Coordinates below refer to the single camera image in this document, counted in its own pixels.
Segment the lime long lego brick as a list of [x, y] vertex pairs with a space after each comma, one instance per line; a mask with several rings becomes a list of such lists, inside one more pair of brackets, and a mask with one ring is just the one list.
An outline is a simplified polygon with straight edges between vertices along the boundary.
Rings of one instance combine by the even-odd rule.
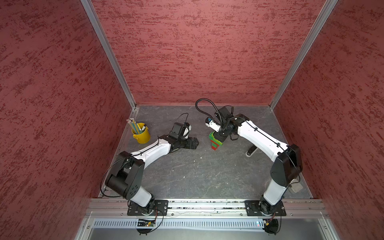
[[215, 133], [216, 133], [216, 132], [211, 132], [211, 133], [210, 133], [209, 138], [210, 138], [211, 141], [215, 141], [215, 140], [216, 140], [216, 138], [215, 138], [215, 136], [214, 136]]

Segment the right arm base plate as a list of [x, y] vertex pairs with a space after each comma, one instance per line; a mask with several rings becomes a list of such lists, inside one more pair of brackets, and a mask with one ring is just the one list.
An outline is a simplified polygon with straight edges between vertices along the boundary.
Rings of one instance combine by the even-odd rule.
[[287, 215], [282, 201], [276, 205], [270, 205], [267, 201], [244, 201], [247, 216], [249, 217], [273, 217]]

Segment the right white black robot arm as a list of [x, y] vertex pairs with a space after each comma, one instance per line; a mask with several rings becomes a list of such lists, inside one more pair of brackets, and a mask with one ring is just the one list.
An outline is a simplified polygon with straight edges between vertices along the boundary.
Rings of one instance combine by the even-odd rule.
[[248, 117], [232, 115], [223, 107], [216, 111], [219, 122], [207, 117], [206, 126], [213, 129], [209, 138], [216, 150], [232, 134], [248, 140], [253, 146], [250, 152], [261, 150], [273, 162], [270, 169], [271, 181], [260, 198], [259, 211], [270, 216], [278, 206], [291, 184], [303, 170], [300, 148], [281, 142], [256, 126]]

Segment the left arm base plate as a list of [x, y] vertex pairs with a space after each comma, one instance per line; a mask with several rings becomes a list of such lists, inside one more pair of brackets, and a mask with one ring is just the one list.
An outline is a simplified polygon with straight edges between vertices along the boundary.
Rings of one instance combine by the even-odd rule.
[[153, 200], [146, 207], [142, 207], [135, 202], [128, 201], [128, 216], [166, 216], [168, 212], [168, 200]]

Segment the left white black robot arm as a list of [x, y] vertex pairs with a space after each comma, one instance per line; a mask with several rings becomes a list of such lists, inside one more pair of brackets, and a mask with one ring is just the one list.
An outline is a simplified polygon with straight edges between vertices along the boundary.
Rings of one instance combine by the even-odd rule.
[[189, 137], [191, 125], [174, 123], [167, 135], [136, 152], [121, 152], [105, 177], [105, 185], [124, 199], [138, 205], [145, 215], [155, 210], [155, 197], [142, 187], [144, 170], [154, 161], [180, 149], [195, 150], [197, 138]]

